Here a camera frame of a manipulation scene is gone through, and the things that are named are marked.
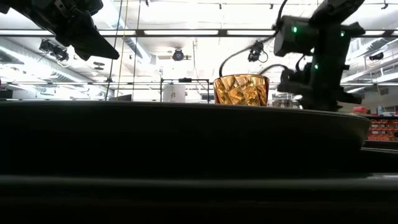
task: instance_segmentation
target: ceiling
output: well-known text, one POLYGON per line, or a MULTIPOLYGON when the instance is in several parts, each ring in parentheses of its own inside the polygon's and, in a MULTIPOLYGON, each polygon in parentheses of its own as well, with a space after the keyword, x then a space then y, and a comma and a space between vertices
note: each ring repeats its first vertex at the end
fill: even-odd
MULTIPOLYGON (((118 12, 121 6, 121 20, 126 21, 127 29, 269 29, 275 22, 280 7, 280 0, 191 0, 164 1, 150 0, 146 6, 142 1, 103 0, 104 9, 93 20, 99 29, 113 29, 109 24, 111 11, 118 12)), ((284 14, 310 17, 321 0, 291 0, 284 7, 284 14)), ((384 0, 366 0, 345 24, 358 21, 365 29, 395 29, 398 27, 396 15, 398 5, 395 0, 386 9, 381 9, 384 0)), ((39 29, 33 22, 11 10, 9 14, 0 14, 0 29, 39 29)), ((37 54, 42 38, 13 37, 9 40, 37 54)), ((155 63, 135 60, 133 50, 119 38, 107 38, 122 55, 118 60, 92 57, 87 62, 75 56, 73 47, 68 48, 70 60, 65 65, 91 80, 103 82, 112 74, 114 81, 121 82, 158 82, 160 71, 164 78, 208 78, 218 77, 218 67, 229 55, 251 45, 256 39, 234 37, 145 37, 137 42, 148 54, 155 55, 155 63), (175 49, 182 49, 190 60, 174 62, 171 58, 175 49), (94 62, 104 63, 104 70, 93 73, 94 62)), ((256 73, 261 68, 273 63, 281 63, 294 68, 300 55, 288 54, 276 57, 273 52, 273 41, 266 44, 264 51, 268 54, 266 63, 247 61, 248 52, 232 58, 224 67, 224 74, 256 73)), ((280 69, 270 70, 266 75, 271 82, 279 82, 280 69)))

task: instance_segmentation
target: amber glass cup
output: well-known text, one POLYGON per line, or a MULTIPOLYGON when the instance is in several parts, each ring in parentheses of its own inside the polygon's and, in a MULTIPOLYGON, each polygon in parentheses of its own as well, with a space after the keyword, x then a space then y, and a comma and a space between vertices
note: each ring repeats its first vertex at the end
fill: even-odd
POLYGON ((269 79, 262 75, 227 75, 214 81, 215 103, 267 106, 269 79))

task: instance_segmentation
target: black tray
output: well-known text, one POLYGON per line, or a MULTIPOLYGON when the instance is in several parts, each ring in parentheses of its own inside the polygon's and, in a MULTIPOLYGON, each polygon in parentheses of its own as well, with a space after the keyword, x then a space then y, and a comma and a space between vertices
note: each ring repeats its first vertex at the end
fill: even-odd
POLYGON ((0 115, 0 173, 40 175, 321 172, 349 164, 370 125, 320 111, 101 101, 3 102, 0 115))

